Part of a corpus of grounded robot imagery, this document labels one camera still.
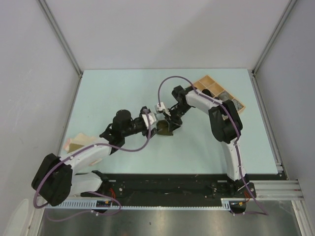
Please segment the olive green underwear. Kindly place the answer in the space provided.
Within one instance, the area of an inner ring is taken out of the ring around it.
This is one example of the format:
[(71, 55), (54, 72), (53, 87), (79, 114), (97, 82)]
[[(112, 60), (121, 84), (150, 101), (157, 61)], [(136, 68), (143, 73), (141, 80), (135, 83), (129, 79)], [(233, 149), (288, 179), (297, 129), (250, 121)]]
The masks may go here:
[(169, 130), (169, 123), (166, 120), (157, 122), (157, 135), (173, 136), (173, 131)]

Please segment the grey beige underwear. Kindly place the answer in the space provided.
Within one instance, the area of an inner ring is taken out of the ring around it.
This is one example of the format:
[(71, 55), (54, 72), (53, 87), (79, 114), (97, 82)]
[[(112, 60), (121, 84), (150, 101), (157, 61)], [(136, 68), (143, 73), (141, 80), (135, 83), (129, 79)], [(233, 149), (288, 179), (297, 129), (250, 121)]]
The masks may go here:
[(223, 91), (218, 95), (218, 98), (222, 101), (232, 100), (233, 96), (231, 96), (227, 91)]

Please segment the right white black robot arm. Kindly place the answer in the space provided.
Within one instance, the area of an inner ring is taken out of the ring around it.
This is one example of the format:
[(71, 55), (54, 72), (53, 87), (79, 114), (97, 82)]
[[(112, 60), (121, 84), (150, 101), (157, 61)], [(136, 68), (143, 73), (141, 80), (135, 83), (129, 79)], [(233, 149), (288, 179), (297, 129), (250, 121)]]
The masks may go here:
[(190, 108), (197, 108), (209, 116), (213, 136), (222, 145), (227, 164), (227, 176), (232, 182), (227, 185), (227, 192), (232, 197), (239, 197), (245, 191), (244, 184), (239, 181), (246, 174), (245, 169), (239, 164), (240, 150), (236, 148), (243, 129), (243, 124), (232, 100), (222, 101), (208, 89), (202, 91), (195, 87), (173, 88), (172, 96), (177, 103), (164, 114), (168, 124), (168, 132), (173, 133), (183, 124), (182, 116)]

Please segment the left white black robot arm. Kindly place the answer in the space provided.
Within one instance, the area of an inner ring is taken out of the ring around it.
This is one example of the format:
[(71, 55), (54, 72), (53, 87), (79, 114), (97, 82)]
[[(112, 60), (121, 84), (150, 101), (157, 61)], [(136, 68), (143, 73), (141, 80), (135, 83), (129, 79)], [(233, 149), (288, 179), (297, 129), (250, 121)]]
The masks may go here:
[(105, 131), (89, 145), (67, 155), (56, 156), (50, 153), (45, 156), (31, 182), (35, 190), (33, 206), (40, 208), (37, 204), (38, 196), (41, 196), (47, 205), (55, 207), (68, 196), (75, 194), (94, 192), (100, 197), (106, 195), (109, 185), (102, 173), (92, 171), (80, 174), (80, 170), (118, 150), (141, 151), (143, 146), (136, 149), (124, 148), (125, 138), (140, 133), (147, 141), (150, 140), (157, 131), (157, 121), (156, 114), (147, 107), (143, 107), (136, 118), (132, 118), (128, 110), (119, 110)]

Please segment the black rolled underwear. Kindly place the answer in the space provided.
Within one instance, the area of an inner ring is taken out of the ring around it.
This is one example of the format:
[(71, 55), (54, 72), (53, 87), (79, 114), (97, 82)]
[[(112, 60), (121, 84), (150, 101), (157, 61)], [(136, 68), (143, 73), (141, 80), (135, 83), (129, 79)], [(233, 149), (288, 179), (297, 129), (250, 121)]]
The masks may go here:
[(212, 94), (211, 94), (211, 92), (210, 92), (208, 89), (204, 89), (204, 90), (202, 91), (202, 93), (205, 94), (205, 95), (207, 95), (207, 96), (209, 96), (209, 97), (212, 97)]

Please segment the grey rolled underwear back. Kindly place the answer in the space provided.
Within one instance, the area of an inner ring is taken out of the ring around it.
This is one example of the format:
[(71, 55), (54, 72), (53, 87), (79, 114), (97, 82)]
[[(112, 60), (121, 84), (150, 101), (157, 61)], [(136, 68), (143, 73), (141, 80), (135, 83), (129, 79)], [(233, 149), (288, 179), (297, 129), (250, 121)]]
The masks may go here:
[(235, 106), (237, 112), (240, 112), (244, 107), (243, 104), (236, 99), (233, 99), (232, 101), (234, 103), (234, 106)]

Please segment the wooden compartment box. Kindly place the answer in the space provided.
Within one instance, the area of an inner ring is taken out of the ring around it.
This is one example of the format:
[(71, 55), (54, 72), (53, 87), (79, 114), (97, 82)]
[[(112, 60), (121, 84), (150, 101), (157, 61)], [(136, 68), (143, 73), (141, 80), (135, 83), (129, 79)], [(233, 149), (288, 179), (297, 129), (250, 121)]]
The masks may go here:
[[(218, 95), (220, 93), (222, 93), (223, 91), (227, 91), (224, 87), (222, 87), (216, 80), (214, 80), (213, 78), (211, 78), (209, 75), (205, 75), (204, 77), (202, 77), (201, 79), (199, 79), (198, 81), (193, 82), (193, 85), (199, 89), (200, 91), (203, 91), (204, 89), (208, 89), (212, 96), (216, 99), (218, 98)], [(231, 96), (233, 96), (233, 99), (238, 100), (239, 102), (241, 102), (239, 99), (237, 99), (234, 95), (232, 95), (229, 91), (227, 91)], [(241, 114), (246, 106), (243, 104), (243, 109), (238, 112), (238, 114)]]

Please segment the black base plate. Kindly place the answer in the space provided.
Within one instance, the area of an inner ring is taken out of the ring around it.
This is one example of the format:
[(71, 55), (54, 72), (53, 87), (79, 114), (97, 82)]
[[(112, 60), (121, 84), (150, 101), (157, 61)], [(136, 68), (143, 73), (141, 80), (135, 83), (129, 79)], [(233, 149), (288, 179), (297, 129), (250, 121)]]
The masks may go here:
[(248, 175), (232, 181), (227, 175), (145, 175), (108, 174), (95, 192), (78, 194), (83, 199), (110, 199), (122, 206), (119, 199), (130, 197), (160, 197), (164, 195), (204, 196), (212, 199), (247, 200), (256, 197), (252, 180), (285, 180), (282, 174)]

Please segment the right aluminium frame post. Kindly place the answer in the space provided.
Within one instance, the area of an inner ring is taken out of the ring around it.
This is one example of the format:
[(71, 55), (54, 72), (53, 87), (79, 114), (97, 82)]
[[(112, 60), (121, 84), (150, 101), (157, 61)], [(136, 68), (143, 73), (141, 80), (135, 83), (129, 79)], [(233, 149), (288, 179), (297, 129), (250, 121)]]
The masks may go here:
[(264, 46), (261, 54), (259, 55), (257, 62), (255, 63), (253, 69), (251, 70), (252, 74), (256, 76), (257, 72), (259, 71), (260, 67), (262, 66), (263, 62), (267, 58), (270, 50), (272, 49), (273, 45), (275, 44), (277, 38), (279, 37), (283, 27), (285, 26), (288, 18), (290, 17), (292, 11), (294, 10), (295, 6), (299, 0), (289, 0), (283, 13), (281, 14), (276, 26), (274, 27), (270, 37), (266, 45)]

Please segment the aluminium frame post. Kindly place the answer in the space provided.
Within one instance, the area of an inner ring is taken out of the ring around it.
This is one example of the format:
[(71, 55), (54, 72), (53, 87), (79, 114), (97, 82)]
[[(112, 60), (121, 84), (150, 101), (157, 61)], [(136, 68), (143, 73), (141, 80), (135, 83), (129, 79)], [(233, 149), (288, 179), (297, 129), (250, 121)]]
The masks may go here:
[(288, 18), (290, 17), (292, 11), (294, 10), (295, 6), (299, 0), (289, 0), (283, 13), (281, 14), (276, 26), (274, 27), (270, 37), (266, 45), (264, 46), (261, 54), (259, 55), (257, 62), (255, 63), (253, 69), (251, 70), (252, 74), (256, 76), (257, 72), (259, 71), (260, 67), (262, 66), (263, 62), (267, 58), (270, 50), (272, 49), (273, 45), (275, 44), (277, 38), (279, 37), (283, 27), (285, 26)]
[(77, 59), (75, 58), (73, 51), (71, 50), (48, 2), (46, 0), (37, 0), (36, 1), (41, 9), (41, 11), (43, 12), (44, 16), (46, 17), (46, 20), (49, 24), (49, 26), (51, 27), (54, 35), (56, 36), (61, 48), (63, 49), (65, 55), (67, 56), (67, 58), (69, 59), (73, 69), (75, 70), (76, 74), (79, 76), (79, 78), (82, 77), (83, 71), (80, 68), (80, 65), (77, 61)]

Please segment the aluminium front rail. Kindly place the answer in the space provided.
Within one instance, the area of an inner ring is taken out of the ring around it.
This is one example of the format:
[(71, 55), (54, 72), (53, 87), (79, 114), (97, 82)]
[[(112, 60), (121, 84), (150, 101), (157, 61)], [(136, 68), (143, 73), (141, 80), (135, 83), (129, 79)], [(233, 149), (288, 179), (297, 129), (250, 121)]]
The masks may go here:
[(264, 201), (297, 201), (304, 196), (297, 180), (252, 180), (256, 198)]

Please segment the left aluminium frame post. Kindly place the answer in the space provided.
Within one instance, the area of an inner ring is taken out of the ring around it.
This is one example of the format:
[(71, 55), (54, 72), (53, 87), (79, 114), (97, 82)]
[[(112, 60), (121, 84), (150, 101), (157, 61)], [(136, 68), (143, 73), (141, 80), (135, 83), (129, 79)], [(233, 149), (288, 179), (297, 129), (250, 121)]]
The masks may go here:
[(56, 36), (61, 48), (63, 49), (65, 55), (67, 56), (67, 58), (69, 59), (73, 69), (75, 70), (76, 74), (79, 76), (79, 78), (82, 77), (83, 71), (80, 68), (80, 65), (77, 61), (77, 59), (75, 58), (73, 51), (71, 50), (48, 2), (46, 0), (37, 0), (36, 1), (41, 9), (41, 11), (43, 12), (44, 16), (46, 17), (46, 20), (49, 24), (49, 26), (51, 27), (54, 35)]

